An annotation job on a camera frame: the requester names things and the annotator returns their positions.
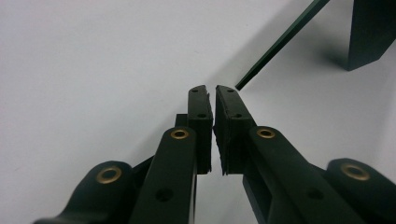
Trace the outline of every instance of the white wall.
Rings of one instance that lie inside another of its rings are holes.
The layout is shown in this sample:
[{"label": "white wall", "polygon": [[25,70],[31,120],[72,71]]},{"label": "white wall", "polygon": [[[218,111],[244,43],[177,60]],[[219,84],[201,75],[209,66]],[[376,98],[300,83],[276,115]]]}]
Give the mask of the white wall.
[{"label": "white wall", "polygon": [[[234,86],[310,0],[2,1],[0,223],[62,211],[96,164],[155,153],[187,91]],[[241,92],[312,163],[396,181],[396,48],[346,72],[352,0],[331,1]],[[256,223],[241,176],[199,176],[196,223]]]}]

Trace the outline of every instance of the mounting hole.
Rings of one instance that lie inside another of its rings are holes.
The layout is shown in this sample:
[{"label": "mounting hole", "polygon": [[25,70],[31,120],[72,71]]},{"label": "mounting hole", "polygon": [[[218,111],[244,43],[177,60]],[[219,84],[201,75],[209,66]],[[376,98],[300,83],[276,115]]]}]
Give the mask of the mounting hole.
[{"label": "mounting hole", "polygon": [[122,171],[117,166],[110,166],[102,169],[96,176],[96,181],[101,184],[110,184],[121,177]]},{"label": "mounting hole", "polygon": [[165,203],[173,198],[173,191],[171,189],[159,189],[157,193],[155,193],[155,198],[157,201]]},{"label": "mounting hole", "polygon": [[171,132],[171,136],[175,139],[183,139],[189,136],[189,133],[183,129],[177,129]]},{"label": "mounting hole", "polygon": [[345,175],[360,181],[366,181],[370,179],[370,175],[367,173],[367,171],[352,163],[343,163],[341,165],[341,171]]},{"label": "mounting hole", "polygon": [[257,135],[262,138],[273,138],[275,137],[275,133],[269,129],[259,129],[257,131]]},{"label": "mounting hole", "polygon": [[315,188],[311,188],[306,192],[306,196],[310,199],[315,199],[315,200],[322,200],[324,198],[323,193]]}]

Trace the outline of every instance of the white surface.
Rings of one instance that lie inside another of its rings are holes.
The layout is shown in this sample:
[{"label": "white surface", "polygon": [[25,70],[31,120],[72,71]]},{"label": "white surface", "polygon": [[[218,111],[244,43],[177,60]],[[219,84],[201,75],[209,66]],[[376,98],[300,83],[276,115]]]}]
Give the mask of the white surface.
[{"label": "white surface", "polygon": [[[0,223],[59,214],[103,161],[153,155],[187,91],[234,86],[310,0],[2,1]],[[312,163],[396,181],[396,48],[353,72],[352,0],[331,1],[241,92]],[[196,223],[256,223],[241,176],[199,176]]]}]

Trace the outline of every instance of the screw hole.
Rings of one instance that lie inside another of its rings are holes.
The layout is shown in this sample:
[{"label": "screw hole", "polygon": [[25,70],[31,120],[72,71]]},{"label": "screw hole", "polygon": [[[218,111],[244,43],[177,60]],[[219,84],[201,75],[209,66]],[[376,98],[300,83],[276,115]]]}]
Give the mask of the screw hole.
[{"label": "screw hole", "polygon": [[155,198],[157,199],[157,201],[165,203],[171,200],[173,198],[173,195],[174,193],[171,189],[165,188],[165,189],[159,189],[155,194]]},{"label": "screw hole", "polygon": [[122,171],[117,166],[104,168],[96,176],[96,181],[101,184],[110,184],[121,177]]},{"label": "screw hole", "polygon": [[275,137],[275,133],[268,129],[259,129],[257,131],[257,135],[262,138],[273,138]]},{"label": "screw hole", "polygon": [[182,129],[177,129],[171,132],[171,136],[176,139],[183,139],[189,136],[189,133]]},{"label": "screw hole", "polygon": [[315,199],[315,200],[322,200],[324,198],[323,193],[315,188],[309,189],[308,192],[306,193],[306,195],[310,198],[310,199]]},{"label": "screw hole", "polygon": [[354,179],[360,180],[360,181],[366,181],[370,179],[369,173],[367,171],[363,170],[360,168],[358,165],[352,164],[352,163],[344,163],[341,165],[341,171]]}]

